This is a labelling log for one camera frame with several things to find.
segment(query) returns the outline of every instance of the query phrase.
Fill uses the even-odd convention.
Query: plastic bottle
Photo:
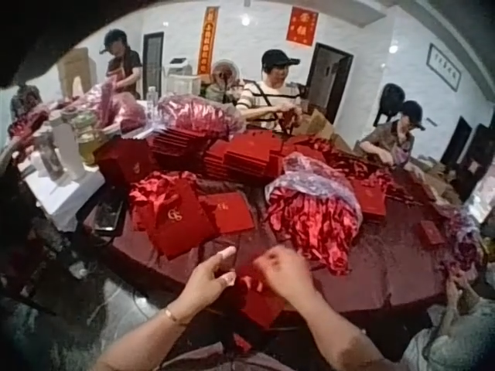
[[[72,180],[81,179],[84,170],[83,160],[79,155],[76,137],[72,127],[62,121],[60,112],[52,112],[49,123],[53,131],[53,141],[60,151],[60,161]]]
[[[63,166],[56,155],[55,148],[53,147],[51,133],[49,133],[45,128],[40,128],[33,134],[33,139],[35,149],[41,156],[41,161],[45,166],[49,178],[55,182],[57,179],[62,177]]]
[[[149,87],[146,94],[146,116],[152,125],[158,116],[158,92],[155,87]]]

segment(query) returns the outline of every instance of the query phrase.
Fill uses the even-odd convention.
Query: doorway
[[[142,93],[146,97],[149,87],[155,87],[162,96],[162,54],[164,32],[148,33],[143,37]]]
[[[353,62],[352,54],[322,43],[316,43],[309,69],[308,113],[315,109],[333,124]]]

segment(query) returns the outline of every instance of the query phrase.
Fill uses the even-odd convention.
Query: glass jar
[[[104,136],[96,128],[97,122],[97,116],[92,111],[80,112],[70,121],[76,134],[79,153],[86,165],[94,165],[93,152],[104,143]]]

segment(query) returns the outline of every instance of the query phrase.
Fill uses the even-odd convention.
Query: gold logo print
[[[169,210],[168,217],[174,222],[180,222],[183,219],[182,214],[177,209]]]
[[[229,206],[227,206],[226,203],[219,203],[217,205],[217,209],[219,209],[219,210],[229,210]]]

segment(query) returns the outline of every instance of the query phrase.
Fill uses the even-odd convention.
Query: black and white striped shirt
[[[279,106],[284,103],[291,103],[295,105],[301,105],[301,97],[299,96],[299,89],[297,87],[288,87],[284,85],[278,89],[269,87],[265,82],[261,81],[258,86],[266,94],[271,106]],[[253,83],[247,83],[244,86],[244,90],[241,94],[241,98],[237,101],[238,110],[247,110],[249,108],[261,108],[267,107],[269,104],[263,98],[260,90]],[[261,122],[263,128],[276,129],[278,127],[275,122],[275,116],[273,114],[267,114],[257,120]]]

